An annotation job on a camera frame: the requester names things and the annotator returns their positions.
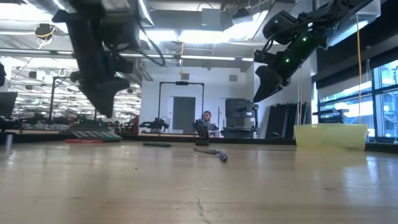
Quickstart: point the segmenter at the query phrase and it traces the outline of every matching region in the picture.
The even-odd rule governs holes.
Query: man
[[[218,128],[216,124],[211,123],[211,113],[210,111],[205,111],[203,113],[203,121],[208,125],[209,137],[218,137]]]
[[[0,87],[6,83],[6,71],[4,65],[0,63]]]
[[[205,111],[203,113],[203,120],[205,121],[206,124],[211,124],[211,113],[210,113],[210,111]]]

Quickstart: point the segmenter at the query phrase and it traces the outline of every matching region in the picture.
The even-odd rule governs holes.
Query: table surface
[[[393,154],[172,144],[15,144],[0,223],[398,223]]]

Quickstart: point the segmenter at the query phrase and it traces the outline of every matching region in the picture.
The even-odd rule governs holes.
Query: metal tool
[[[228,161],[228,156],[225,154],[225,152],[223,152],[221,150],[208,149],[208,148],[204,148],[204,147],[194,147],[193,150],[196,152],[203,152],[203,153],[207,153],[207,154],[218,155],[218,158],[222,162]]]

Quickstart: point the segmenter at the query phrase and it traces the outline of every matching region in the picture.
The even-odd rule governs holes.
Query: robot
[[[328,47],[327,40],[338,30],[340,22],[349,19],[371,1],[330,0],[316,11],[299,14],[298,18],[286,11],[276,14],[262,31],[268,39],[266,45],[254,54],[255,62],[267,65],[256,70],[261,84],[253,101],[262,101],[283,90],[290,83],[291,76],[318,47]],[[100,0],[69,2],[76,13],[59,10],[52,20],[66,22],[68,27],[73,55],[80,69],[71,78],[79,82],[79,89],[93,106],[110,118],[115,94],[129,88],[127,80],[114,75],[116,72],[129,73],[133,68],[132,62],[123,59],[120,52],[130,49],[140,53],[139,30],[145,33],[141,25],[142,10],[138,1],[133,1],[136,5],[131,6],[135,9],[131,14],[106,12]],[[268,53],[274,41],[288,44],[286,50],[275,55]],[[162,55],[153,41],[149,42]],[[164,66],[164,58],[161,59],[160,65]]]
[[[153,134],[162,134],[169,128],[169,124],[167,124],[162,118],[155,118],[155,121],[145,121],[139,125],[140,128],[149,128],[150,131],[142,131],[142,134],[145,133],[153,133]]]

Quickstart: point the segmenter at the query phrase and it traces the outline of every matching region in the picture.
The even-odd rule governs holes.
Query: yellow bin
[[[365,150],[366,124],[304,124],[294,126],[298,147]]]

